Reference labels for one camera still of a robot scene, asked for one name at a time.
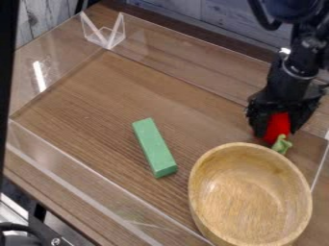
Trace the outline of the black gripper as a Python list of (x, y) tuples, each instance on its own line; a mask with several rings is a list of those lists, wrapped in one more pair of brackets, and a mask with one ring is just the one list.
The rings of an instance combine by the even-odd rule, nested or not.
[(323, 86), (303, 77), (297, 78), (285, 68), (282, 58), (275, 58), (264, 87), (247, 98), (246, 118), (256, 137), (267, 132), (270, 116), (289, 112), (290, 133), (307, 123), (325, 95)]

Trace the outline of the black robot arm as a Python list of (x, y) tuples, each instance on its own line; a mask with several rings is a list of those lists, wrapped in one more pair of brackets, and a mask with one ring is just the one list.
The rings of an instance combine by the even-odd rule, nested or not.
[(306, 124), (329, 85), (314, 82), (329, 70), (329, 0), (247, 0), (267, 31), (291, 26), (290, 43), (270, 65), (264, 87), (247, 99), (246, 117), (254, 135), (272, 143)]

